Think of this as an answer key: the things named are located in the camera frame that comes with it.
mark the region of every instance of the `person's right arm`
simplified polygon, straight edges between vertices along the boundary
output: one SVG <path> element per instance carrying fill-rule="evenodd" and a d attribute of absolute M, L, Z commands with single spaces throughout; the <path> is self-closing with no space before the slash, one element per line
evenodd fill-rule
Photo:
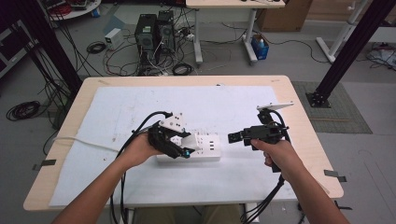
<path fill-rule="evenodd" d="M 283 177 L 290 182 L 311 224 L 349 223 L 316 179 L 306 170 L 291 143 L 282 140 L 276 145 L 270 145 L 255 139 L 251 140 L 251 144 L 264 152 L 266 165 L 272 166 L 274 162 L 282 170 Z"/>

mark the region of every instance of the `white table leg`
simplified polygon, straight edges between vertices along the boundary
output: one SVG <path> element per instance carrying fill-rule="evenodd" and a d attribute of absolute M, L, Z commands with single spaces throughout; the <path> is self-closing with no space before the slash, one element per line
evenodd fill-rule
<path fill-rule="evenodd" d="M 249 18 L 249 24 L 248 24 L 248 28 L 247 28 L 247 34 L 244 37 L 244 44 L 247 49 L 247 54 L 250 59 L 250 64 L 257 62 L 256 54 L 254 53 L 253 48 L 251 47 L 251 43 L 250 43 L 251 33 L 253 31 L 254 20 L 256 19 L 256 12 L 257 12 L 257 8 L 253 8 L 250 11 L 250 18 Z"/>
<path fill-rule="evenodd" d="M 204 59 L 202 58 L 201 43 L 199 42 L 199 9 L 195 9 L 195 35 L 194 35 L 194 52 L 195 61 L 199 65 Z"/>

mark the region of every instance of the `cardboard box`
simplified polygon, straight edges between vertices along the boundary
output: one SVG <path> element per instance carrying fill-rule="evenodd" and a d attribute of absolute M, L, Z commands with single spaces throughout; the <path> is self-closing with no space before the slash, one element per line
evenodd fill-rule
<path fill-rule="evenodd" d="M 260 46 L 260 40 L 263 40 L 264 46 Z M 265 60 L 267 58 L 268 54 L 268 49 L 270 48 L 268 46 L 267 41 L 262 35 L 254 35 L 251 38 L 251 47 L 253 48 L 254 53 L 256 54 L 256 57 L 258 60 Z"/>
<path fill-rule="evenodd" d="M 301 31 L 312 1 L 289 0 L 285 7 L 263 9 L 258 12 L 257 24 L 264 32 Z"/>

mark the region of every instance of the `floor mat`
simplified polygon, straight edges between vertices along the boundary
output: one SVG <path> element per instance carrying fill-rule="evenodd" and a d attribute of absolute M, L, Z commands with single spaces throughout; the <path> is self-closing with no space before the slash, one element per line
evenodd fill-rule
<path fill-rule="evenodd" d="M 329 97 L 331 108 L 314 108 L 309 105 L 305 94 L 315 91 L 318 82 L 294 81 L 292 85 L 315 132 L 373 133 L 341 83 L 337 84 Z"/>

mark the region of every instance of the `person's left hand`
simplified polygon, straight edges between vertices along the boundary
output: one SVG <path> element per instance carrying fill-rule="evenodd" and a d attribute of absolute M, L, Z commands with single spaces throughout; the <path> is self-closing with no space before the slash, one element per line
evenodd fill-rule
<path fill-rule="evenodd" d="M 130 169 L 145 162 L 151 156 L 161 154 L 160 151 L 149 144 L 148 134 L 141 133 L 125 148 L 117 161 L 121 162 L 126 169 Z"/>

